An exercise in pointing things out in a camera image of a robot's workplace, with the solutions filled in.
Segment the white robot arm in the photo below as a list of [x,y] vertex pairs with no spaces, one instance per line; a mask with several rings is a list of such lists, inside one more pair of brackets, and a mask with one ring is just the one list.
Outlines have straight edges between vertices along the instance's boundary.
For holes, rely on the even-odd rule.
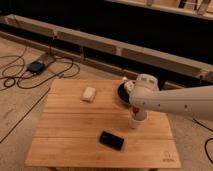
[[160,91],[158,79],[137,76],[129,95],[132,107],[213,121],[213,86]]

